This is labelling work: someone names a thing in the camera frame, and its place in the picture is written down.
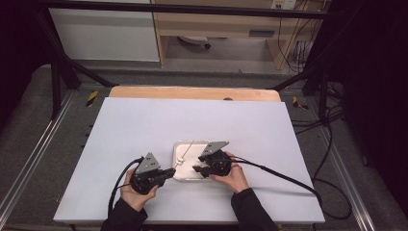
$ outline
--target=gray carpet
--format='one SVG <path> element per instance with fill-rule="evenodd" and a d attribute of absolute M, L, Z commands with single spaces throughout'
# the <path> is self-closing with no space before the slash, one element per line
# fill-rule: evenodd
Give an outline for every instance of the gray carpet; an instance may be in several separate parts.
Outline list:
<path fill-rule="evenodd" d="M 282 76 L 257 74 L 215 74 L 189 72 L 157 71 L 111 71 L 101 72 L 106 79 L 122 85 L 158 85 L 158 86 L 197 86 L 263 89 L 282 81 Z M 93 83 L 83 77 L 85 82 Z M 4 197 L 25 160 L 35 147 L 51 116 L 50 76 L 46 69 L 39 69 L 27 89 L 21 105 L 13 113 L 8 126 L 0 136 L 0 195 Z M 293 86 L 298 89 L 301 83 Z M 65 224 L 53 221 L 58 207 L 57 198 L 64 194 L 66 185 L 81 155 L 81 145 L 86 144 L 86 134 L 95 121 L 102 100 L 109 94 L 109 89 L 100 90 L 92 107 L 85 107 L 91 90 L 79 90 L 70 108 L 44 153 L 23 195 L 21 195 L 9 220 L 8 225 L 30 224 L 53 226 L 53 230 L 64 230 Z M 301 103 L 306 103 L 298 95 Z M 313 120 L 309 110 L 294 108 L 292 97 L 282 96 L 288 105 L 291 119 Z M 350 135 L 346 121 L 333 123 L 334 139 L 347 169 L 364 199 L 369 213 L 378 230 L 408 230 L 407 218 L 391 197 L 375 169 L 364 167 L 359 150 Z M 312 175 L 326 150 L 318 129 L 297 136 L 306 166 Z M 319 177 L 340 187 L 339 179 L 330 160 L 323 166 Z M 323 209 L 341 216 L 346 212 L 346 203 L 338 192 L 327 186 L 316 184 L 323 198 Z M 306 227 L 286 225 L 288 230 L 308 230 Z M 354 216 L 346 220 L 326 217 L 324 224 L 317 225 L 318 230 L 359 230 Z"/>

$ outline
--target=white tabletop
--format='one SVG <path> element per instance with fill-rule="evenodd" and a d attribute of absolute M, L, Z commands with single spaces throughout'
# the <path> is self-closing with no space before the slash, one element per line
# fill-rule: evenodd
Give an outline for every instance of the white tabletop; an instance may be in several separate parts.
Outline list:
<path fill-rule="evenodd" d="M 167 169 L 173 145 L 193 140 L 229 141 L 223 151 L 312 186 L 284 103 L 106 98 L 54 220 L 102 222 L 115 182 L 131 161 L 152 152 Z M 256 167 L 242 167 L 275 222 L 324 222 L 312 193 Z M 231 195 L 212 180 L 168 179 L 145 205 L 146 223 L 236 222 Z"/>

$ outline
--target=person's left hand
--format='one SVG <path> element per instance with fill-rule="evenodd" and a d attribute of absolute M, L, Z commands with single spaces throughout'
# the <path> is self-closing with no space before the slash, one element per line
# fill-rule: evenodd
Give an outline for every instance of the person's left hand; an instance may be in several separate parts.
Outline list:
<path fill-rule="evenodd" d="M 132 178 L 132 173 L 135 171 L 135 169 L 130 169 L 126 172 L 126 178 L 125 178 L 125 185 L 130 183 L 130 180 Z M 141 209 L 143 208 L 144 204 L 147 202 L 147 200 L 153 198 L 156 196 L 156 191 L 159 189 L 159 186 L 153 187 L 153 189 L 150 190 L 149 194 L 143 195 L 140 193 L 137 193 L 132 189 L 132 186 L 123 186 L 120 188 L 120 197 L 127 203 L 129 204 L 134 210 L 140 212 Z"/>

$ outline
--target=white plate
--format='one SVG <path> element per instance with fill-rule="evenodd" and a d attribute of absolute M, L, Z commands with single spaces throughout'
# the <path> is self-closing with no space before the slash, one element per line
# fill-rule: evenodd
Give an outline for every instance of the white plate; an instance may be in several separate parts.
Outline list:
<path fill-rule="evenodd" d="M 205 178 L 192 169 L 193 166 L 205 167 L 198 157 L 201 156 L 209 141 L 178 141 L 173 149 L 173 167 L 176 168 L 174 178 L 181 182 L 204 180 Z"/>

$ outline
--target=floor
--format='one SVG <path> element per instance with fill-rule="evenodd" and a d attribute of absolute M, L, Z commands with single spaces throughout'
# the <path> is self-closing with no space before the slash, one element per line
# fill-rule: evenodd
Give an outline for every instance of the floor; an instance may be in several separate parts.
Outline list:
<path fill-rule="evenodd" d="M 104 78 L 121 85 L 158 85 L 158 86 L 197 86 L 197 87 L 228 87 L 264 89 L 272 87 L 294 75 L 288 68 L 277 71 L 273 68 L 271 57 L 266 51 L 264 41 L 210 38 L 212 47 L 186 44 L 178 38 L 170 41 L 166 66 L 133 64 L 118 70 L 116 64 L 102 69 L 100 64 L 94 65 L 95 72 Z M 80 76 L 83 87 L 73 92 L 73 100 L 64 115 L 55 134 L 45 150 L 40 152 L 37 167 L 30 171 L 31 177 L 18 194 L 13 210 L 2 214 L 2 221 L 7 219 L 3 230 L 69 230 L 62 223 L 53 221 L 58 207 L 59 197 L 69 181 L 76 163 L 81 156 L 82 147 L 87 142 L 87 134 L 97 117 L 102 100 L 109 94 L 109 89 L 95 85 L 85 76 Z M 301 94 L 303 82 L 298 82 L 288 90 L 280 92 L 282 100 L 287 103 L 288 111 L 293 120 L 315 120 L 311 109 L 314 98 L 306 98 Z M 98 96 L 92 107 L 85 107 L 89 95 L 98 90 Z M 64 90 L 69 95 L 71 90 Z M 303 107 L 293 105 L 293 97 Z M 0 134 L 0 197 L 7 198 L 18 173 L 30 160 L 42 133 L 50 124 L 52 109 L 50 90 L 50 72 L 48 68 L 39 69 L 32 83 L 25 92 L 21 104 L 13 112 L 6 128 Z M 329 106 L 337 104 L 337 99 L 329 101 Z M 303 130 L 295 127 L 295 132 Z M 338 119 L 332 123 L 333 148 L 340 154 L 348 173 L 351 176 L 372 223 L 374 230 L 408 230 L 408 220 L 383 184 L 374 168 L 365 167 L 346 121 Z M 314 174 L 327 149 L 324 132 L 320 128 L 297 135 L 299 146 L 311 175 Z M 333 167 L 336 162 L 329 158 L 319 178 L 329 180 L 333 185 L 342 188 L 338 172 Z M 338 191 L 327 185 L 316 183 L 321 192 L 323 210 L 335 216 L 343 216 L 347 212 L 347 203 Z M 5 204 L 1 204 L 0 212 L 4 212 Z M 324 224 L 318 224 L 318 230 L 372 230 L 362 228 L 358 218 L 351 215 L 346 219 L 326 217 Z M 175 227 L 150 227 L 154 230 L 174 230 Z M 283 230 L 309 230 L 308 225 L 286 224 Z M 80 230 L 97 230 L 95 227 L 80 227 Z M 199 227 L 188 227 L 188 230 L 200 230 Z"/>

